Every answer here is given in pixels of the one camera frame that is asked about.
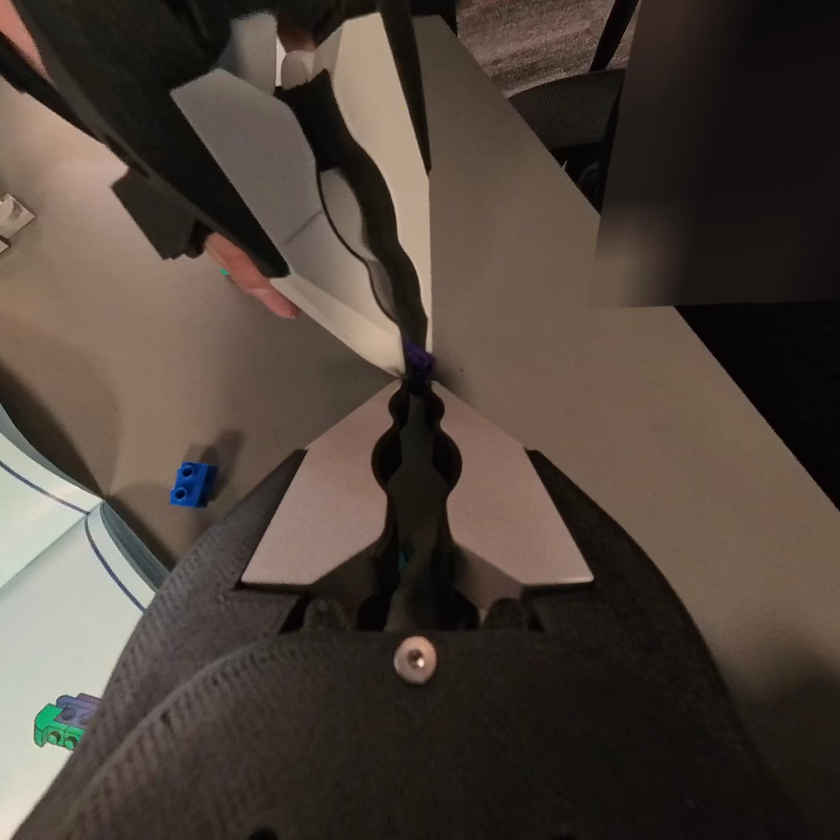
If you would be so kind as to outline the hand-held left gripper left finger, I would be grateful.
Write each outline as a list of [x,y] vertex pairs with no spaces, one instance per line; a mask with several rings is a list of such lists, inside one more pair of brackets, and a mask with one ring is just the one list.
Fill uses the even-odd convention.
[[409,409],[395,381],[314,440],[241,577],[320,596],[390,595],[399,538],[390,484]]

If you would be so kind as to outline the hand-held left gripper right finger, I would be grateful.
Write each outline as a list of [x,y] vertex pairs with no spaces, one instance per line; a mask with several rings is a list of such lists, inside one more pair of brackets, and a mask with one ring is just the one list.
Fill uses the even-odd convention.
[[589,585],[594,575],[529,453],[441,384],[424,399],[432,460],[447,488],[453,586],[476,608]]

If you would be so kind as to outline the person's right hand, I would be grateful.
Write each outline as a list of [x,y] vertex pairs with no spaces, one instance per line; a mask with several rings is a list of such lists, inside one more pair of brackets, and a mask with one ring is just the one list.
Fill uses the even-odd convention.
[[225,273],[238,289],[257,300],[264,308],[281,319],[295,319],[301,310],[274,288],[257,264],[244,250],[213,233],[205,241],[204,253]]

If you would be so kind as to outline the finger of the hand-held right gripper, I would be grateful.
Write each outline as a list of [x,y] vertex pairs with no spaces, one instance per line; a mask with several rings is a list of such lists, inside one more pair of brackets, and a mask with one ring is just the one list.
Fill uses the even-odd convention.
[[332,224],[371,266],[401,354],[432,358],[432,165],[413,15],[359,14],[320,46],[280,42],[280,98],[316,151]]
[[333,225],[294,112],[224,69],[175,88],[172,99],[287,262],[274,287],[361,358],[404,375],[403,342],[375,297],[371,259]]

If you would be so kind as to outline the black office chair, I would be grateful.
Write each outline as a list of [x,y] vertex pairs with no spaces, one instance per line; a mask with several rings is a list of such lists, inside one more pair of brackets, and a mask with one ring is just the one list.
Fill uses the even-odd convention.
[[638,1],[615,1],[590,69],[522,91],[510,104],[597,213],[602,211],[626,70],[610,68]]

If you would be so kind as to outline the lego instruction booklet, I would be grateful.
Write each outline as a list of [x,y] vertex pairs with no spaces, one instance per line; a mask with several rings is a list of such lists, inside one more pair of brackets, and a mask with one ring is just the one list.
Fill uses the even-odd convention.
[[78,746],[168,574],[1,410],[1,837]]

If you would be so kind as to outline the small white block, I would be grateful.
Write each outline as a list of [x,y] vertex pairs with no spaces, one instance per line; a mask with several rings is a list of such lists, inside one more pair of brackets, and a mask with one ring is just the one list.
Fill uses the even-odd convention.
[[10,242],[26,226],[35,220],[35,215],[11,193],[1,197],[1,239]]

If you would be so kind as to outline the blue lego brick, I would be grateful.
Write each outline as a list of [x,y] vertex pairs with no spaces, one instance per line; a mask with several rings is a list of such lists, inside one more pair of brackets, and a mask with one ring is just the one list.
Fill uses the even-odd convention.
[[170,493],[170,504],[174,507],[204,509],[214,493],[217,466],[207,463],[185,461],[176,473]]

